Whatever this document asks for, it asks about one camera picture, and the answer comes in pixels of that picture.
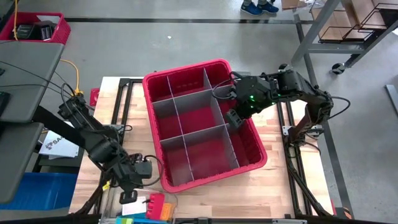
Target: red crate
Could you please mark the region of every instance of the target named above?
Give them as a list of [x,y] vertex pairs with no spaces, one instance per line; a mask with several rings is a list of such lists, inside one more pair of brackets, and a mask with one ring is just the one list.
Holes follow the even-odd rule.
[[[60,18],[55,31],[52,34],[50,40],[20,40],[26,42],[46,42],[46,43],[59,43],[67,44],[67,40],[70,34],[70,26],[66,22],[62,13],[57,12],[18,12],[17,13],[17,26],[19,24],[32,24],[34,22],[40,22],[37,16],[58,16]],[[12,31],[14,30],[14,14],[7,21],[3,30],[0,32],[0,40],[14,40],[12,37]]]
[[[235,102],[211,95],[230,72],[228,62],[218,59],[145,76],[144,94],[166,191],[180,192],[266,164],[252,120],[233,130],[223,114]],[[230,84],[217,91],[228,91]]]

